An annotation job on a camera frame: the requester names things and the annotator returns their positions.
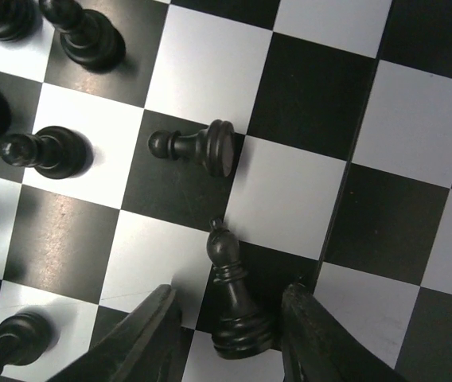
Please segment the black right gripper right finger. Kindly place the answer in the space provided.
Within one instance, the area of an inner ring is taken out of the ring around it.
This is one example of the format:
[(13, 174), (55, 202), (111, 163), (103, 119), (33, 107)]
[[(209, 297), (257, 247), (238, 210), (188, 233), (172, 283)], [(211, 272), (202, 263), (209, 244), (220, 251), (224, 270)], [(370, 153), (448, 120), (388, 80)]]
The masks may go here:
[(282, 295), (285, 381), (404, 381), (366, 349), (301, 283)]

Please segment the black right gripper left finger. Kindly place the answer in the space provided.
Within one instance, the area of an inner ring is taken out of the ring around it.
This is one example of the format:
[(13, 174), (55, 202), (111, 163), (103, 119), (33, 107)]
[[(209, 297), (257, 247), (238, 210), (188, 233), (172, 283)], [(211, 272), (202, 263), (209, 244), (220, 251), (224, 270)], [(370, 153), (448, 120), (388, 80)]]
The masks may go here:
[(176, 290), (161, 284), (106, 337), (51, 381), (169, 381), (179, 347)]

